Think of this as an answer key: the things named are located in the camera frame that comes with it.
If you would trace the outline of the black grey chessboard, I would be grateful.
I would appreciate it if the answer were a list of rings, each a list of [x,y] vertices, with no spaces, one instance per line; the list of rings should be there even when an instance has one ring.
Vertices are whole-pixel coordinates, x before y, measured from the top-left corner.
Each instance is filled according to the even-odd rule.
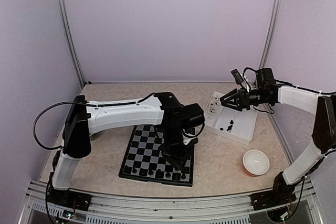
[[[191,187],[193,186],[194,173],[194,152],[186,161],[186,167],[190,168],[189,173],[186,174],[186,179],[181,179],[181,172],[176,170],[163,157],[158,147],[164,143],[163,133],[158,131],[158,135],[153,126],[137,125],[133,127],[132,134],[125,151],[125,155],[119,171],[119,177],[131,180],[138,180],[142,182],[154,182],[173,186]],[[138,172],[130,173],[124,172],[125,165],[136,167]],[[140,175],[140,169],[146,169],[145,175]],[[152,176],[148,175],[149,169],[154,171]],[[160,169],[163,173],[162,177],[156,176],[156,171]],[[165,177],[166,172],[171,173],[171,177]]]

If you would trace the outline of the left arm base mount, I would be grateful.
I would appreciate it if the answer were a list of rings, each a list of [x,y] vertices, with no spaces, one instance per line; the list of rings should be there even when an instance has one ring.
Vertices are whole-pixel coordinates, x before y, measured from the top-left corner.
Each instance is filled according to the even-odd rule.
[[[92,196],[71,190],[52,190],[47,193],[47,201],[73,210],[88,211]]]

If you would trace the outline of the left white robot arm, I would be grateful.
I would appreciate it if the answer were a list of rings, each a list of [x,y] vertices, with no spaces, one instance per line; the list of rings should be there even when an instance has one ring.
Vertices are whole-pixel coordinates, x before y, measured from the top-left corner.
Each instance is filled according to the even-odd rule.
[[[91,137],[105,131],[114,131],[132,126],[151,126],[162,132],[163,142],[158,149],[164,160],[175,170],[183,171],[197,134],[192,128],[205,126],[204,111],[197,103],[183,105],[171,92],[154,92],[141,99],[122,101],[89,101],[78,95],[72,101],[59,102],[44,109],[33,123],[33,136],[37,138],[37,123],[48,111],[58,106],[69,105],[61,144],[54,147],[37,144],[45,150],[58,151],[51,172],[53,197],[66,206],[73,201],[70,182],[79,161],[91,153]]]

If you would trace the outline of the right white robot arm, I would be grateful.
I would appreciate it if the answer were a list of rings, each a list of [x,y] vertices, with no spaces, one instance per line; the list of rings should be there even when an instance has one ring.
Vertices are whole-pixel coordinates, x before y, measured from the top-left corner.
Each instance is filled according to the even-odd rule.
[[[220,98],[222,106],[237,110],[249,110],[252,106],[286,106],[309,116],[312,120],[312,132],[309,144],[302,153],[281,172],[269,192],[269,201],[273,205],[281,204],[289,196],[287,187],[297,184],[329,154],[335,152],[335,92],[314,91],[277,80],[270,68],[253,71],[255,86],[252,87],[244,73],[231,71],[239,89],[234,89]]]

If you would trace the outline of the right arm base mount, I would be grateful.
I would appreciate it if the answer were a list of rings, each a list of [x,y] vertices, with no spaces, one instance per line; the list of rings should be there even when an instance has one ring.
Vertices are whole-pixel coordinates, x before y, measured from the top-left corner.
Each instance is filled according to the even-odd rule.
[[[282,195],[282,194],[276,194],[272,190],[269,190],[251,194],[250,199],[252,202],[253,209],[254,211],[256,211],[287,204],[290,201],[295,201],[297,198],[294,193]]]

